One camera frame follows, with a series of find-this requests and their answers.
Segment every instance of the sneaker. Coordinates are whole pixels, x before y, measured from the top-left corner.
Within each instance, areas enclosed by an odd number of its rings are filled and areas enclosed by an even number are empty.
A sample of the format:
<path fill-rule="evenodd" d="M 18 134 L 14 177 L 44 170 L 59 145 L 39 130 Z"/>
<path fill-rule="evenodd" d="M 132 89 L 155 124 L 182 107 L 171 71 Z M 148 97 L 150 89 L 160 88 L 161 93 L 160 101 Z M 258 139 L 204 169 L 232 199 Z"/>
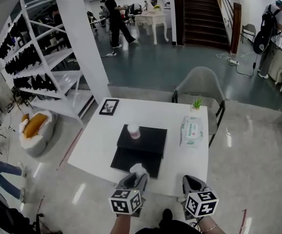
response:
<path fill-rule="evenodd" d="M 170 209 L 165 209 L 162 213 L 162 219 L 164 221 L 171 221 L 172 220 L 172 212 Z"/>
<path fill-rule="evenodd" d="M 119 48 L 122 48 L 122 45 L 118 45 L 117 47 L 112 47 L 113 49 L 119 49 Z"/>
<path fill-rule="evenodd" d="M 75 58 L 70 58 L 67 60 L 67 62 L 77 62 L 77 60 Z"/>
<path fill-rule="evenodd" d="M 20 189 L 20 202 L 25 203 L 25 189 L 24 188 Z"/>
<path fill-rule="evenodd" d="M 135 39 L 133 42 L 131 42 L 130 44 L 135 43 L 135 44 L 140 44 L 138 39 Z"/>
<path fill-rule="evenodd" d="M 268 79 L 269 78 L 269 75 L 265 75 L 265 76 L 262 76 L 261 74 L 258 74 L 260 78 L 264 78 L 264 79 Z"/>
<path fill-rule="evenodd" d="M 21 176 L 25 177 L 26 173 L 25 173 L 24 166 L 23 166 L 22 162 L 18 161 L 18 167 L 20 168 L 20 171 L 22 172 Z"/>

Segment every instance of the shoe rack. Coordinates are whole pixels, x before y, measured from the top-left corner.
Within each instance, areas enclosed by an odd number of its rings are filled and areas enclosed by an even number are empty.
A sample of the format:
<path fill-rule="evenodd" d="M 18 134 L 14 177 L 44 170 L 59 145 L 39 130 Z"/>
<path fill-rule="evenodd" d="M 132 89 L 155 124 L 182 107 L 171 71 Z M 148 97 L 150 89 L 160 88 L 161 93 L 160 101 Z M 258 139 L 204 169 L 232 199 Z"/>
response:
<path fill-rule="evenodd" d="M 79 80 L 82 76 L 81 70 L 55 71 L 55 72 L 52 71 L 52 69 L 56 65 L 58 65 L 71 53 L 73 53 L 73 49 L 64 48 L 57 52 L 44 56 L 37 42 L 39 39 L 43 38 L 44 36 L 56 30 L 66 33 L 66 31 L 60 29 L 63 27 L 63 24 L 56 27 L 52 27 L 40 22 L 32 21 L 29 19 L 27 13 L 27 10 L 49 1 L 53 1 L 53 0 L 35 0 L 27 4 L 25 4 L 24 0 L 20 0 L 20 5 L 21 5 L 20 14 L 22 14 L 25 19 L 31 41 L 29 41 L 27 44 L 21 47 L 12 56 L 6 57 L 5 63 L 7 63 L 12 58 L 17 56 L 25 48 L 33 44 L 38 53 L 38 56 L 40 57 L 41 63 L 38 64 L 36 62 L 34 66 L 30 65 L 28 68 L 16 73 L 15 75 L 12 75 L 13 78 L 31 77 L 36 75 L 42 76 L 47 74 L 51 78 L 57 91 L 55 90 L 49 91 L 48 89 L 23 88 L 23 87 L 20 88 L 20 90 L 32 94 L 52 97 L 51 99 L 46 98 L 44 100 L 35 97 L 30 103 L 34 107 L 50 110 L 60 115 L 75 118 L 81 124 L 81 126 L 84 127 L 84 123 L 81 118 L 84 116 L 86 111 L 93 103 L 94 98 L 90 90 L 78 89 Z M 33 32 L 31 24 L 42 25 L 44 27 L 48 27 L 49 30 L 36 37 Z"/>

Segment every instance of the bracelet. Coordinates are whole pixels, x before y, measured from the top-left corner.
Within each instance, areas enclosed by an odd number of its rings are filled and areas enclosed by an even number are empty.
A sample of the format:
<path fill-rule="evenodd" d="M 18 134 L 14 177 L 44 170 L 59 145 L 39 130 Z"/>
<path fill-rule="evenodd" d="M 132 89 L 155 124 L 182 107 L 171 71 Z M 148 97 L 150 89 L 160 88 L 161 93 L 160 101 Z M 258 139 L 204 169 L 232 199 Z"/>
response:
<path fill-rule="evenodd" d="M 206 232 L 208 232 L 208 231 L 211 231 L 211 230 L 212 230 L 213 228 L 215 228 L 216 226 L 218 226 L 218 224 L 215 224 L 212 228 L 210 228 L 210 229 L 208 229 L 208 230 L 202 232 L 202 234 L 204 234 L 204 233 L 206 233 Z"/>

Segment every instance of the tiled floor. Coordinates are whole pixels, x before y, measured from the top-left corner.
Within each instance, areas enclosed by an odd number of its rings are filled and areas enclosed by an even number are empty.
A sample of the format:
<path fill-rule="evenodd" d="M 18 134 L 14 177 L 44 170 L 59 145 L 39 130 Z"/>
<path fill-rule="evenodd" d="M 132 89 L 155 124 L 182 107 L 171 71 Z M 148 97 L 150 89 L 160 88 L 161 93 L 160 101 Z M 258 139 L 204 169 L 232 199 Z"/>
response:
<path fill-rule="evenodd" d="M 136 37 L 135 27 L 128 28 L 132 36 Z M 170 29 L 167 31 L 170 41 L 166 42 L 162 27 L 157 27 L 158 44 L 155 46 L 152 35 L 148 36 L 141 27 L 140 32 L 140 45 L 128 45 L 121 34 L 123 48 L 116 50 L 117 56 L 102 58 L 110 85 L 174 91 L 194 67 L 205 66 L 216 73 L 227 100 L 282 111 L 281 84 L 276 86 L 271 79 L 258 77 L 260 56 L 252 53 L 236 58 L 240 63 L 238 71 L 251 75 L 257 57 L 253 77 L 249 78 L 238 74 L 236 68 L 229 65 L 226 57 L 216 57 L 222 50 L 189 45 L 173 46 Z M 104 29 L 98 27 L 98 32 L 94 35 L 100 55 L 111 53 L 110 38 Z M 247 40 L 244 40 L 244 44 L 239 43 L 239 56 L 250 52 L 253 49 Z"/>
<path fill-rule="evenodd" d="M 88 122 L 97 105 L 85 115 Z M 273 112 L 262 109 L 267 117 Z M 220 202 L 214 219 L 227 234 L 239 233 L 243 210 L 250 234 L 282 233 L 282 125 L 252 119 L 253 110 L 246 116 L 233 116 L 227 109 L 218 133 L 209 150 L 207 184 L 215 190 Z M 87 174 L 67 160 L 81 131 L 78 123 L 59 117 L 55 133 L 47 150 L 31 158 L 20 147 L 18 124 L 22 113 L 18 108 L 6 115 L 0 132 L 0 160 L 16 165 L 20 160 L 27 166 L 27 177 L 5 175 L 17 187 L 27 190 L 22 205 L 0 188 L 10 207 L 19 209 L 31 221 L 37 211 L 44 213 L 44 225 L 64 234 L 107 234 L 116 217 L 109 209 L 108 196 L 114 184 Z M 16 129 L 6 132 L 11 123 Z M 227 145 L 227 132 L 231 146 Z M 140 218 L 133 218 L 131 233 L 143 227 L 156 227 L 163 209 L 170 208 L 174 217 L 183 220 L 181 205 L 176 198 L 145 193 L 145 206 Z"/>

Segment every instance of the white cup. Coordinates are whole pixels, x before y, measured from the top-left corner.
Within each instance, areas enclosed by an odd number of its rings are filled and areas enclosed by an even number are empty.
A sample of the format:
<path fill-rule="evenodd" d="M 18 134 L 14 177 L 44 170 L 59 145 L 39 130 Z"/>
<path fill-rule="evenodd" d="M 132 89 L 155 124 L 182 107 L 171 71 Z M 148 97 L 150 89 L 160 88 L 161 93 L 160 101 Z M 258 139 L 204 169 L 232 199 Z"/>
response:
<path fill-rule="evenodd" d="M 128 125 L 127 127 L 127 130 L 130 134 L 130 136 L 133 138 L 133 139 L 137 139 L 140 137 L 140 129 L 139 129 L 139 126 L 138 124 L 135 124 L 135 123 L 131 123 Z"/>

